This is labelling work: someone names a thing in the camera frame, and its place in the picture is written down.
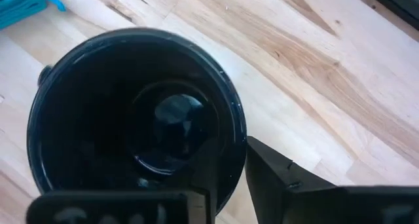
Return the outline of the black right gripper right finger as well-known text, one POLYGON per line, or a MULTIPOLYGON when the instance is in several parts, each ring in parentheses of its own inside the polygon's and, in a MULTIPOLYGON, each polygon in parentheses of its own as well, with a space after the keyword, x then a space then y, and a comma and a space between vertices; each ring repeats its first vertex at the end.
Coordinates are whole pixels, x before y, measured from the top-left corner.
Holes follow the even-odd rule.
POLYGON ((254 137, 245 171, 259 224, 419 224, 419 187, 334 185, 254 137))

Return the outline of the teal cloth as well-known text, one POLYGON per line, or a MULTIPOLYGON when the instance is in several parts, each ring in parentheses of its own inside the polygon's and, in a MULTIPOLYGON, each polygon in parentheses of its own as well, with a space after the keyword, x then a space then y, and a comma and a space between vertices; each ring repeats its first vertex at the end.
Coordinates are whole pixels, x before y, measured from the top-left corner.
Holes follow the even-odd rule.
POLYGON ((48 4, 65 11, 60 0, 0 0, 0 30, 46 9, 48 4))

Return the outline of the black table edge rail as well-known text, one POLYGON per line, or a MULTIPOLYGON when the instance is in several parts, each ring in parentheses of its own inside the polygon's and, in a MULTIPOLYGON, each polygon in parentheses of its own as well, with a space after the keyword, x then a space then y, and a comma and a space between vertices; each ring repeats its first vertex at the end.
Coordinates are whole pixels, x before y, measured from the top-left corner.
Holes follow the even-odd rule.
POLYGON ((377 0, 419 31, 419 0, 377 0))

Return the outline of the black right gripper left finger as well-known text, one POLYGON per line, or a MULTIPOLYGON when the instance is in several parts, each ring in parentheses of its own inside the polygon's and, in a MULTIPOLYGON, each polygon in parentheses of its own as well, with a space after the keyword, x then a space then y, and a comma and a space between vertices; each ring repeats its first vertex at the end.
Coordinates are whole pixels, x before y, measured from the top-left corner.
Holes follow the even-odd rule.
POLYGON ((26 224, 215 224, 219 142, 207 140, 156 189, 54 191, 36 198, 26 224))

